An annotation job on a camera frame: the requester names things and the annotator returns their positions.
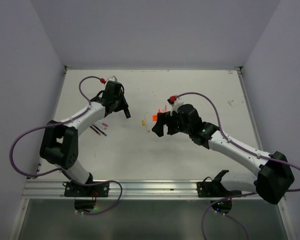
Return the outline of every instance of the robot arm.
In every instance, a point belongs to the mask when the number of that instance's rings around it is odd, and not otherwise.
[[[235,190],[256,192],[269,203],[277,204],[280,201],[294,181],[292,171],[289,166],[262,159],[260,156],[271,156],[286,162],[283,154],[275,152],[272,155],[260,151],[227,134],[228,139],[226,139],[218,126],[202,121],[192,105],[183,104],[183,101],[176,97],[171,97],[168,102],[172,105],[172,110],[158,113],[153,132],[162,137],[164,135],[163,126],[167,125],[168,135],[185,133],[195,144],[224,154],[251,172],[250,174],[241,174],[223,170],[212,182],[203,182],[203,188],[218,193],[229,193]],[[256,156],[247,153],[243,148],[256,153]]]
[[[89,110],[82,117],[72,120],[82,114],[86,107],[61,121],[70,120],[70,123],[46,128],[40,149],[42,158],[62,168],[64,175],[81,184],[91,183],[93,176],[78,161],[78,137],[96,121],[112,112],[123,110],[127,119],[131,117],[124,97],[124,88],[117,81],[107,81],[105,90],[99,92],[90,101]]]

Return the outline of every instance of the white wall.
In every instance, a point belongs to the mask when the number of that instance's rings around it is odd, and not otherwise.
[[[63,67],[28,0],[0,0],[0,240],[6,240],[26,178],[13,171],[9,148],[25,130],[52,117]],[[40,134],[24,139],[17,165],[33,172]]]
[[[243,77],[263,147],[300,166],[300,0],[280,2]],[[287,203],[300,240],[300,192],[287,194]]]
[[[83,69],[243,66],[279,0],[31,0],[62,62]]]

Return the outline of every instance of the purple cable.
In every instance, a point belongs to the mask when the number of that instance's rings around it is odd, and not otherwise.
[[[216,200],[216,201],[214,201],[213,203],[211,203],[211,204],[209,205],[209,207],[205,210],[205,212],[204,212],[204,214],[203,214],[203,216],[202,216],[202,219],[201,219],[201,230],[202,230],[202,234],[203,234],[204,239],[205,239],[205,240],[208,239],[208,238],[206,237],[206,234],[205,234],[205,231],[204,231],[204,219],[205,219],[205,216],[207,215],[209,209],[210,209],[213,205],[217,204],[218,202],[225,201],[225,200],[228,200],[228,199],[232,199],[232,198],[235,198],[235,197],[236,197],[236,198],[238,198],[238,197],[240,198],[240,197],[244,197],[244,196],[245,196],[245,197],[246,197],[246,196],[251,196],[251,195],[254,195],[254,194],[255,194],[255,193],[245,193],[245,194],[240,194],[240,195],[228,196],[228,197],[225,197],[225,198]],[[249,234],[248,234],[246,228],[244,227],[244,225],[243,225],[242,223],[240,223],[235,217],[232,217],[232,216],[230,216],[230,215],[228,215],[228,214],[225,214],[224,216],[225,216],[225,217],[228,217],[228,218],[230,218],[230,219],[232,219],[232,220],[234,220],[234,221],[236,221],[236,222],[243,228],[243,230],[244,230],[244,232],[245,232],[245,235],[246,235],[246,239],[247,239],[247,240],[250,239],[250,238],[249,238]]]
[[[91,78],[95,78],[95,79],[98,79],[98,80],[101,80],[99,77],[97,76],[87,76],[85,78],[83,78],[80,83],[79,83],[79,91],[81,93],[81,95],[88,101],[89,103],[89,106],[91,106],[91,101],[89,100],[89,98],[82,92],[82,89],[81,89],[81,85],[82,83],[86,80],[86,79],[91,79]],[[81,114],[75,116],[74,118],[72,118],[72,121],[82,117],[84,114],[86,114],[88,111],[89,111],[89,106],[84,110],[84,112],[82,112]],[[24,133],[22,133],[21,135],[19,135],[15,140],[14,142],[12,143],[12,146],[10,148],[10,163],[12,165],[12,167],[14,168],[15,171],[17,171],[19,174],[21,175],[24,175],[24,176],[27,176],[27,177],[30,177],[30,178],[37,178],[37,177],[40,177],[40,176],[44,176],[44,175],[47,175],[47,174],[50,174],[50,173],[53,173],[53,172],[56,172],[56,171],[59,171],[59,170],[62,170],[60,168],[55,168],[53,170],[50,170],[50,171],[47,171],[47,172],[44,172],[44,173],[37,173],[37,174],[29,174],[29,173],[26,173],[22,170],[20,170],[16,165],[15,165],[15,162],[14,162],[14,159],[13,159],[13,152],[14,152],[14,148],[16,146],[16,144],[18,143],[18,141],[26,136],[27,134],[29,133],[32,133],[32,132],[35,132],[37,130],[41,130],[41,129],[46,129],[46,128],[51,128],[51,127],[56,127],[56,126],[60,126],[60,125],[63,125],[63,124],[68,124],[70,123],[71,120],[67,120],[67,121],[64,121],[64,122],[58,122],[58,123],[54,123],[54,124],[49,124],[49,125],[44,125],[44,126],[39,126],[39,127],[35,127],[33,129],[30,129]]]
[[[188,92],[188,93],[185,92],[185,93],[182,93],[182,94],[180,94],[180,95],[177,95],[176,97],[179,98],[179,97],[184,96],[184,95],[199,95],[199,96],[205,98],[206,100],[208,100],[208,102],[212,105],[212,107],[213,107],[213,109],[214,109],[214,111],[215,111],[216,119],[217,119],[217,121],[218,121],[218,125],[219,125],[220,132],[221,132],[222,136],[223,136],[227,141],[229,141],[229,138],[226,136],[226,134],[224,133],[224,131],[223,131],[223,129],[222,129],[219,113],[218,113],[218,111],[217,111],[217,109],[216,109],[214,103],[211,101],[211,99],[209,99],[207,96],[205,96],[205,95],[203,95],[203,94],[200,94],[200,93],[198,93],[198,92],[197,92],[197,93],[196,93],[196,92]],[[236,146],[237,148],[239,148],[239,149],[245,151],[245,152],[248,153],[248,154],[251,154],[251,155],[253,155],[253,156],[258,156],[255,152],[252,152],[252,151],[250,151],[250,150],[248,150],[248,149],[246,149],[246,148],[240,146],[239,144],[237,144],[236,142],[234,142],[234,141],[232,141],[232,140],[230,140],[229,142],[230,142],[231,144],[233,144],[234,146]],[[286,162],[286,161],[282,161],[282,160],[278,160],[278,159],[273,159],[273,158],[268,157],[268,156],[260,156],[260,158],[265,159],[265,160],[268,160],[268,161],[269,161],[269,160],[270,160],[270,161],[274,161],[274,162],[276,162],[276,163],[285,164],[285,165],[288,165],[288,166],[293,167],[294,169],[297,169],[297,170],[300,171],[300,167],[298,167],[298,166],[296,166],[296,165],[294,165],[294,164],[292,164],[292,163]],[[293,191],[293,192],[297,192],[297,191],[299,192],[299,191],[300,191],[300,188],[298,188],[298,189],[297,189],[297,188],[295,188],[295,189],[290,189],[290,190],[288,190],[287,192],[289,192],[289,191],[290,191],[290,192],[292,192],[292,191]]]

